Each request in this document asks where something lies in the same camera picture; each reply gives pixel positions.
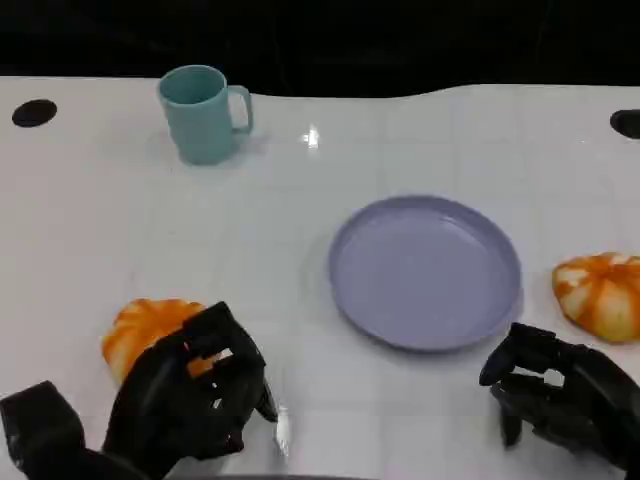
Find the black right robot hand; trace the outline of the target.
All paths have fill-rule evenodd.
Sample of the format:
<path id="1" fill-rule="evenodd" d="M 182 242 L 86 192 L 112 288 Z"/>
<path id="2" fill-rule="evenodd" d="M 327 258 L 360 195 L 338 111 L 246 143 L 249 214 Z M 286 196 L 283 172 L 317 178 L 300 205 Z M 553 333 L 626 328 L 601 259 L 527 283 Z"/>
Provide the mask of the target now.
<path id="1" fill-rule="evenodd" d="M 500 407 L 502 443 L 522 426 L 571 452 L 592 452 L 639 477 L 639 385 L 604 353 L 522 323 L 489 355 L 479 375 Z"/>

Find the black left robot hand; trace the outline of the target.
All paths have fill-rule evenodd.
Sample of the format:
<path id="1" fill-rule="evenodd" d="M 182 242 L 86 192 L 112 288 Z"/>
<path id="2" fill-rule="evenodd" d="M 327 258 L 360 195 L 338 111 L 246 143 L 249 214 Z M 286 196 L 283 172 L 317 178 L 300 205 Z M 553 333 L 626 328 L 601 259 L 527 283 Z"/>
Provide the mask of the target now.
<path id="1" fill-rule="evenodd" d="M 241 451 L 252 413 L 278 420 L 265 367 L 226 303 L 205 309 L 136 360 L 114 401 L 103 451 L 151 478 L 183 458 Z"/>

